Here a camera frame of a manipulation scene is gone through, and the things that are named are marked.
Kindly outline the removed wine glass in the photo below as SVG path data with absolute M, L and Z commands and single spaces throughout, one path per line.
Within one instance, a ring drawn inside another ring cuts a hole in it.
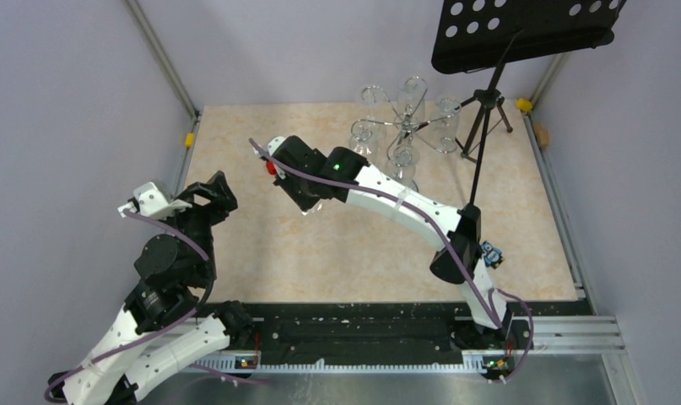
M 399 145 L 388 155 L 384 173 L 392 180 L 417 192 L 419 187 L 414 176 L 419 162 L 419 151 L 413 146 Z
M 311 208 L 308 208 L 306 210 L 302 210 L 301 214 L 303 216 L 316 214 L 316 213 L 319 213 L 322 210 L 322 207 L 323 207 L 323 201 L 320 200 L 317 203 L 315 203 Z

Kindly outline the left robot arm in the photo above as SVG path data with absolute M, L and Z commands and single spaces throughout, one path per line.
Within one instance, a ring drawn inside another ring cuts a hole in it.
M 118 213 L 159 227 L 133 266 L 138 283 L 80 365 L 50 377 L 51 404 L 137 404 L 200 358 L 244 348 L 253 318 L 237 300 L 202 316 L 217 268 L 213 227 L 238 208 L 224 172 L 171 196 L 154 181 L 136 188 Z

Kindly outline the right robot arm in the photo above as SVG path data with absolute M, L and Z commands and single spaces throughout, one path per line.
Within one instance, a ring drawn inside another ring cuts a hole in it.
M 421 236 L 434 249 L 430 272 L 456 285 L 465 298 L 479 341 L 498 348 L 511 337 L 507 293 L 489 276 L 481 245 L 481 212 L 445 205 L 385 175 L 366 157 L 345 147 L 329 155 L 297 136 L 276 137 L 257 148 L 274 185 L 306 213 L 322 200 L 335 199 L 378 213 Z

